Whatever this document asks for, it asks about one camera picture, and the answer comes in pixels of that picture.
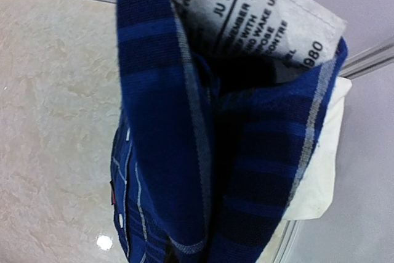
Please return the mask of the blue plaid shirt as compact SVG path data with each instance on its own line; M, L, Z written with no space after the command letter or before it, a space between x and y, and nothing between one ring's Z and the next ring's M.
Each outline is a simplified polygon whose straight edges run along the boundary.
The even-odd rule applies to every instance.
M314 0L117 0L129 262L256 262L310 164L346 23Z

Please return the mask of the white t-shirt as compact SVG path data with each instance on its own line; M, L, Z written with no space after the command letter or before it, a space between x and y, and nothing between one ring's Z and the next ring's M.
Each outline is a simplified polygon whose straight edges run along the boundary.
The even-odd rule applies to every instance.
M345 96L351 87L349 79L336 79L315 151L284 212L283 219L286 221L319 219L332 203Z

